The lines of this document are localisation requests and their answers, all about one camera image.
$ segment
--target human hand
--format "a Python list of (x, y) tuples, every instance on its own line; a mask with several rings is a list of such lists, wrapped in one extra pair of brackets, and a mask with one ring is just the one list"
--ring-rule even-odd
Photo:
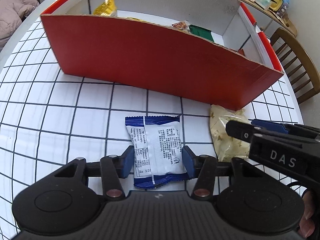
[(304, 212), (303, 216), (300, 220), (300, 229), (298, 230), (298, 233), (304, 237), (307, 238), (312, 235), (313, 231), (315, 230), (315, 223), (311, 219), (312, 215), (315, 212), (315, 203), (313, 200), (313, 193), (311, 191), (307, 191), (302, 198), (304, 202)]

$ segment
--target metal pin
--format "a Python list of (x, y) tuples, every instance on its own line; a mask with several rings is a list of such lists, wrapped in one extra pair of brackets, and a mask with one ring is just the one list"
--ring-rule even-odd
[(207, 197), (210, 195), (210, 191), (205, 188), (198, 188), (193, 192), (197, 197)]
[(122, 191), (119, 189), (109, 189), (106, 194), (108, 197), (120, 197), (122, 195)]

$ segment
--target chair backrest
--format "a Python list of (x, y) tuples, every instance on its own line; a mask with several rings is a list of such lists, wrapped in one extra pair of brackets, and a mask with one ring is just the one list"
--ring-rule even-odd
[[(284, 70), (288, 69), (293, 63), (297, 63), (296, 61), (300, 62), (300, 64), (296, 64), (297, 66), (287, 73), (292, 87), (297, 83), (293, 88), (293, 92), (298, 96), (297, 101), (300, 104), (320, 92), (320, 76), (312, 60), (294, 36), (286, 30), (278, 28), (270, 38), (271, 46), (274, 46), (279, 38), (284, 41), (284, 44), (276, 50), (276, 54), (281, 63), (285, 62), (283, 66)], [(306, 86), (310, 87), (308, 91), (303, 89)]]

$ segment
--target white tablecloth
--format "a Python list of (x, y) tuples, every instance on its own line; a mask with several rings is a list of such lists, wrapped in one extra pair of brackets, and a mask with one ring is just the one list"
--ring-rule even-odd
[[(106, 155), (121, 155), (131, 145), (124, 125), (126, 116), (181, 115), (182, 144), (196, 155), (215, 156), (209, 110), (210, 105), (185, 98), (65, 75), (38, 18), (0, 73), (0, 233), (6, 239), (19, 232), (11, 205), (28, 185), (78, 156), (94, 162)], [(302, 122), (287, 77), (247, 105), (245, 115), (249, 120)], [(285, 184), (291, 182), (252, 163)], [(190, 192), (195, 181), (169, 183), (154, 190)], [(133, 173), (121, 183), (126, 194), (137, 190)], [(100, 178), (91, 178), (89, 187), (102, 194)], [(217, 178), (215, 194), (226, 187), (228, 178)]]

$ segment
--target pink jacket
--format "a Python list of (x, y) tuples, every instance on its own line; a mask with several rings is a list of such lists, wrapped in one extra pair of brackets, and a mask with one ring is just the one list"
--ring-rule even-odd
[(0, 0), (0, 51), (12, 34), (37, 6), (37, 0)]

